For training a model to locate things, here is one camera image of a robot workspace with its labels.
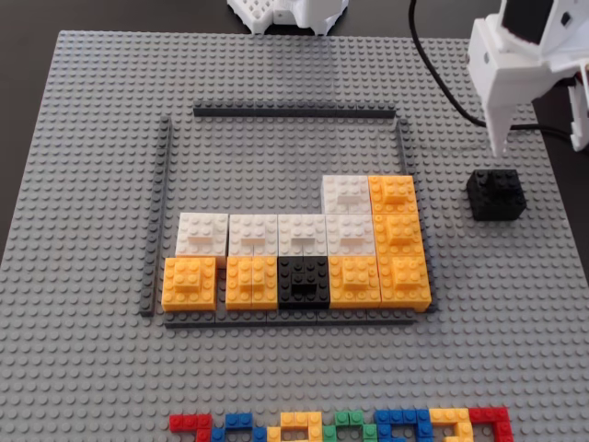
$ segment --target black cable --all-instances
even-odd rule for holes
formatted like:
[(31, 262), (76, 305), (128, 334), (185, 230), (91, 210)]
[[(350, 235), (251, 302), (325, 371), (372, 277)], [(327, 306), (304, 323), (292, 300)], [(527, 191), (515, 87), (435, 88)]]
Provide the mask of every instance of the black cable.
[[(442, 92), (444, 92), (445, 97), (448, 99), (448, 101), (450, 101), (450, 103), (452, 104), (452, 106), (454, 106), (454, 108), (458, 111), (458, 113), (460, 115), (462, 115), (463, 118), (465, 118), (466, 120), (468, 120), (469, 122), (474, 124), (475, 126), (486, 128), (487, 123), (485, 123), (483, 120), (479, 120), (478, 118), (475, 118), (472, 115), (470, 115), (462, 107), (462, 105), (454, 98), (454, 96), (452, 95), (452, 92), (445, 85), (444, 80), (442, 80), (442, 78), (439, 76), (439, 74), (435, 70), (435, 67), (433, 67), (432, 62), (430, 61), (430, 58), (425, 53), (422, 43), (420, 42), (420, 38), (417, 35), (417, 29), (415, 27), (415, 6), (416, 5), (417, 5), (417, 0), (411, 0), (410, 6), (409, 6), (409, 28), (410, 28), (411, 37), (413, 38), (413, 43), (415, 44), (415, 48), (417, 49), (417, 52), (419, 53), (420, 57), (422, 58), (423, 62), (425, 63), (425, 66), (427, 67), (427, 69), (430, 71), (430, 74), (432, 75), (435, 82), (438, 84), (440, 89), (442, 89)], [(553, 136), (562, 138), (565, 141), (567, 141), (568, 143), (571, 141), (571, 136), (569, 134), (567, 134), (566, 132), (562, 131), (561, 129), (557, 129), (555, 127), (545, 126), (543, 124), (516, 124), (511, 127), (511, 130), (512, 131), (540, 131), (543, 134), (549, 134), (549, 135), (553, 135)]]

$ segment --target white lego brick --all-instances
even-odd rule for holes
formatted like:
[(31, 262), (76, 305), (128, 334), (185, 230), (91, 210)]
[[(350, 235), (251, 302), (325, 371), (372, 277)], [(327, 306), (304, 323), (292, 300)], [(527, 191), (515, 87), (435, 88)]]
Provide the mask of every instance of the white lego brick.
[(227, 0), (252, 34), (263, 34), (274, 19), (274, 0)]
[(280, 256), (327, 256), (324, 215), (278, 215)]
[(278, 256), (278, 216), (231, 215), (229, 256)]
[(368, 177), (365, 175), (324, 175), (321, 187), (323, 213), (372, 214)]
[(225, 268), (228, 214), (180, 214), (176, 256), (214, 256)]
[(371, 215), (327, 215), (330, 256), (376, 255)]

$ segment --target yellow lego brick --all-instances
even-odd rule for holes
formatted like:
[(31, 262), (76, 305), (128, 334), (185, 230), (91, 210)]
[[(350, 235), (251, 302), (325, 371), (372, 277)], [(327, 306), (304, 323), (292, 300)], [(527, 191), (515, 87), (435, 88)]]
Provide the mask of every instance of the yellow lego brick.
[(372, 213), (417, 214), (417, 198), (411, 175), (368, 177)]
[(276, 258), (272, 256), (255, 257), (252, 272), (252, 309), (276, 310), (278, 308), (278, 266)]
[(280, 426), (269, 426), (266, 438), (267, 442), (281, 442)]
[(380, 285), (375, 257), (329, 257), (330, 308), (377, 308)]
[(309, 442), (323, 442), (323, 426), (311, 425), (308, 428)]
[(420, 218), (411, 215), (374, 215), (377, 255), (423, 256)]
[(230, 257), (227, 260), (225, 307), (227, 310), (250, 310), (252, 304), (251, 256)]
[(378, 256), (378, 272), (382, 308), (423, 312), (432, 304), (425, 258)]
[(308, 413), (295, 412), (294, 413), (294, 429), (306, 430), (309, 427)]
[(307, 413), (307, 416), (308, 416), (308, 421), (309, 421), (309, 427), (323, 426), (323, 417), (322, 417), (321, 412), (309, 412), (309, 413)]
[(459, 423), (470, 424), (468, 408), (432, 408), (430, 409), (430, 419), (433, 426)]
[(167, 258), (162, 292), (164, 311), (216, 309), (214, 258)]
[(283, 430), (296, 429), (295, 414), (294, 413), (280, 413), (280, 427)]

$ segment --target lego baseplate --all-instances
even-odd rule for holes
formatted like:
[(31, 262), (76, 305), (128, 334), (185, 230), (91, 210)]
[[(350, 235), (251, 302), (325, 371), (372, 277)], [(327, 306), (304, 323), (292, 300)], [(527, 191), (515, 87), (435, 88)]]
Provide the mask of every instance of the lego baseplate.
[[(481, 118), (468, 42), (424, 46)], [(323, 175), (400, 170), (390, 125), (195, 118), (208, 98), (396, 103), (438, 311), (402, 328), (138, 315), (160, 116), (174, 126), (160, 275), (180, 212), (320, 213)], [(518, 220), (473, 220), (474, 169), (517, 169)], [(276, 425), (277, 411), (507, 406), (518, 442), (586, 442), (588, 300), (540, 135), (492, 158), (409, 39), (62, 32), (0, 273), (0, 440), (178, 441), (181, 413)]]

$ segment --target green lego brick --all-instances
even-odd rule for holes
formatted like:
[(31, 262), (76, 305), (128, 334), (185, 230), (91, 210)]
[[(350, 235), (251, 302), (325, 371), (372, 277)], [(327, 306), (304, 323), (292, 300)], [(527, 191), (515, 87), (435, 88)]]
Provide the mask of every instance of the green lego brick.
[(349, 426), (359, 426), (364, 424), (364, 414), (362, 412), (348, 412), (350, 416)]
[(335, 413), (335, 426), (349, 426), (350, 418), (348, 412)]
[(323, 427), (323, 442), (336, 442), (337, 440), (338, 440), (338, 433), (335, 429), (335, 425), (324, 426)]
[(363, 425), (362, 427), (362, 440), (364, 442), (369, 440), (377, 440), (378, 434), (376, 432), (376, 425), (374, 424), (367, 424)]

